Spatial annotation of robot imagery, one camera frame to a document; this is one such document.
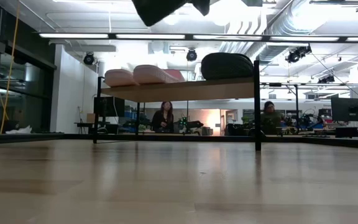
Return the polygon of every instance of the wooden platform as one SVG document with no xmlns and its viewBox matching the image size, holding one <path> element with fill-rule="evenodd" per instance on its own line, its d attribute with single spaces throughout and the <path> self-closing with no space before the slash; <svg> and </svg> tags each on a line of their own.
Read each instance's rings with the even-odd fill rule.
<svg viewBox="0 0 358 224">
<path fill-rule="evenodd" d="M 358 224 L 358 149 L 0 144 L 0 223 Z"/>
<path fill-rule="evenodd" d="M 103 88 L 102 94 L 139 103 L 253 98 L 253 78 Z"/>
</svg>

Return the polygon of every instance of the black object hanging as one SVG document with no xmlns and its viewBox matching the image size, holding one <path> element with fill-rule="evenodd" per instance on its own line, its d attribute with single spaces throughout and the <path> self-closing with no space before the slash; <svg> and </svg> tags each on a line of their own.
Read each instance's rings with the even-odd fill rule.
<svg viewBox="0 0 358 224">
<path fill-rule="evenodd" d="M 148 27 L 174 13 L 188 2 L 191 2 L 203 16 L 209 13 L 209 0 L 132 0 L 132 2 L 138 15 Z"/>
</svg>

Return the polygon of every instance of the ceiling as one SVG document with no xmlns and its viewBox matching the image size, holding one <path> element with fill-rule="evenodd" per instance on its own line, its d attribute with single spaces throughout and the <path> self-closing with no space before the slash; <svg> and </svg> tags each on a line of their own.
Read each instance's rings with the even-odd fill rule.
<svg viewBox="0 0 358 224">
<path fill-rule="evenodd" d="M 55 2 L 53 0 L 20 0 L 21 19 L 39 32 L 152 32 L 152 33 L 199 33 L 199 34 L 261 34 L 264 29 L 256 29 L 256 25 L 266 27 L 266 24 L 280 12 L 290 0 L 275 0 L 276 5 L 267 5 L 261 10 L 255 8 L 244 8 L 246 13 L 238 14 L 238 17 L 230 15 L 233 9 L 223 10 L 223 6 L 217 3 L 211 5 L 210 14 L 214 12 L 229 11 L 230 23 L 225 26 L 216 25 L 216 18 L 213 16 L 203 17 L 191 4 L 185 4 L 182 8 L 163 21 L 152 27 L 146 27 L 136 14 L 136 10 L 130 0 L 117 0 L 113 3 L 83 3 L 83 2 Z M 10 13 L 15 13 L 15 1 L 0 0 L 0 6 Z M 302 11 L 298 16 L 298 27 L 308 27 L 317 17 L 324 17 L 324 21 L 313 29 L 310 34 L 314 35 L 358 35 L 358 6 L 316 6 L 315 10 Z M 89 47 L 103 46 L 103 49 L 110 52 L 98 52 L 96 55 L 101 60 L 117 60 L 125 64 L 123 67 L 134 67 L 144 62 L 138 58 L 145 57 L 152 51 L 153 44 L 150 41 L 113 41 L 113 40 L 72 40 L 70 43 L 63 42 L 70 46 L 73 54 L 82 57 Z M 167 45 L 195 48 L 198 53 L 198 62 L 206 54 L 218 52 L 223 49 L 222 42 L 178 42 L 166 41 Z M 232 47 L 243 47 L 241 44 Z M 279 53 L 271 61 L 269 66 L 261 66 L 265 82 L 315 82 L 312 78 L 328 74 L 326 68 L 334 70 L 336 75 L 347 80 L 350 68 L 358 63 L 358 44 L 311 44 L 315 56 L 307 55 L 297 63 L 288 64 L 285 56 L 288 55 L 288 48 Z M 164 55 L 154 57 L 156 60 L 166 60 L 168 68 L 180 70 L 194 70 L 197 62 L 188 63 L 185 59 L 186 53 L 175 55 Z"/>
</svg>

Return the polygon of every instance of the long black hair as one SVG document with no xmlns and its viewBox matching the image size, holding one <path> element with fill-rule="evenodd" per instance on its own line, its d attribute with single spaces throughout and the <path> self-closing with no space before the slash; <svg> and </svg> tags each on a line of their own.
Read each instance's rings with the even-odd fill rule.
<svg viewBox="0 0 358 224">
<path fill-rule="evenodd" d="M 162 114 L 164 114 L 164 104 L 165 103 L 169 103 L 171 105 L 171 108 L 168 110 L 168 114 L 167 114 L 167 121 L 170 123 L 173 120 L 173 116 L 172 116 L 172 103 L 170 101 L 166 101 L 166 102 L 162 102 L 161 104 L 161 108 L 160 111 Z"/>
<path fill-rule="evenodd" d="M 274 103 L 271 102 L 271 101 L 267 101 L 267 102 L 265 103 L 264 113 L 266 113 L 266 110 L 267 110 L 267 108 L 268 108 L 270 105 L 273 105 L 273 106 L 274 106 Z"/>
</svg>

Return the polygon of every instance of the person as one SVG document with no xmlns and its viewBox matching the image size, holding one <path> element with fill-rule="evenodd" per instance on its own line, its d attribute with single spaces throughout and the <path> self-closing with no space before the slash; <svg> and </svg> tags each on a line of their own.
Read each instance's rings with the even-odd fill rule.
<svg viewBox="0 0 358 224">
<path fill-rule="evenodd" d="M 162 102 L 160 110 L 155 112 L 153 116 L 153 131 L 156 133 L 173 133 L 172 109 L 171 102 Z"/>
<path fill-rule="evenodd" d="M 280 127 L 280 122 L 283 120 L 283 115 L 276 112 L 274 103 L 267 101 L 264 106 L 264 112 L 260 115 L 260 122 L 262 131 L 265 134 L 277 134 L 277 128 Z"/>
</svg>

